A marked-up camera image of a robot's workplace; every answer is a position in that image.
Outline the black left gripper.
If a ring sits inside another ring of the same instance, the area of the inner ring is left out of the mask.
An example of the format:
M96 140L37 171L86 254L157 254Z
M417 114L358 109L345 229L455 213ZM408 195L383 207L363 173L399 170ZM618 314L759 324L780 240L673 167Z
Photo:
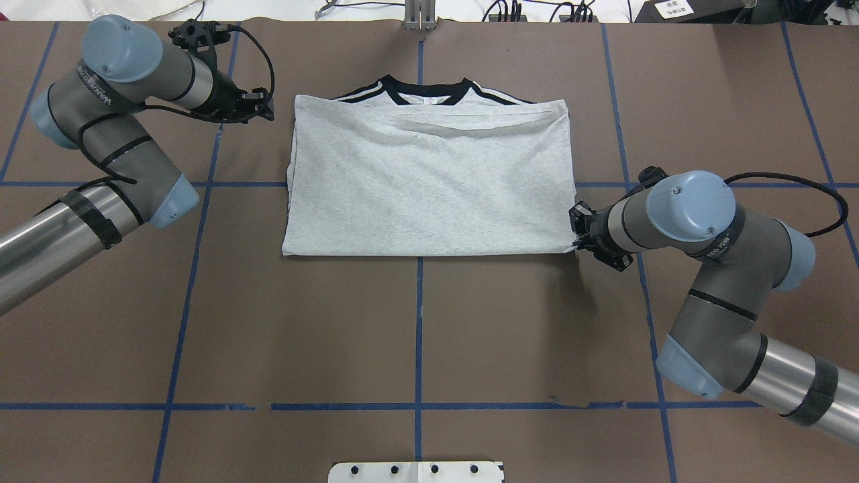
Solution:
M212 123L248 123L250 119L275 119L272 95L264 87L243 91L226 73L218 70L217 46L241 33L249 34L238 24L188 19L168 32L173 46L187 53L191 62L191 80L181 95L168 100L185 108L188 116Z

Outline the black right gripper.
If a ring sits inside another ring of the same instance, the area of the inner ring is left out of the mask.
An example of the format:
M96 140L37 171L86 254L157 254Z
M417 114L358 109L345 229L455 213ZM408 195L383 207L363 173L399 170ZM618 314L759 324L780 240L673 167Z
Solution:
M578 201L568 211L571 228L576 235L572 244L575 250L586 250L593 254L596 260L607 266L623 272L632 263L632 251L621 248L609 233L609 215L611 210L619 207L640 192L651 189L655 184L668 178L668 174L660 167L647 167L638 174L638 184L626 192L615 204L604 210L593 210L586 202Z

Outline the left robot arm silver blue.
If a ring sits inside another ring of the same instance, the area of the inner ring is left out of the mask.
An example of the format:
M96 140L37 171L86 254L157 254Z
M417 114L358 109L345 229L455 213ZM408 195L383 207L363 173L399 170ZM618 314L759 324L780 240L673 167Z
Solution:
M77 150L101 177L71 189L2 237L1 311L8 314L129 233L174 223L200 201L191 181L138 121L162 111L216 125L275 118L275 85L245 91L217 65L241 25L188 19L162 38L120 15L90 22L82 58L30 107L39 132Z

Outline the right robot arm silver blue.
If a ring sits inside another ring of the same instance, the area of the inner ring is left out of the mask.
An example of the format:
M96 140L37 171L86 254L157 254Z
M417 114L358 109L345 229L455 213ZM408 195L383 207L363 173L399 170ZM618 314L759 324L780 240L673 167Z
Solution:
M857 446L857 375L755 328L771 293L813 271L809 235L748 210L729 180L704 170L648 167L611 206L579 201L568 213L574 247L617 271L663 248L700 263L654 363L662 377L709 400L734 392Z

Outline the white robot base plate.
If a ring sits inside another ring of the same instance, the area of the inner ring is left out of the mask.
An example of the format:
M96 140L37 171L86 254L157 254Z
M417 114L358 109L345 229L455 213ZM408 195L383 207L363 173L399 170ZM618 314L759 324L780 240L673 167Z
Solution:
M341 462L328 482L504 482L502 462Z

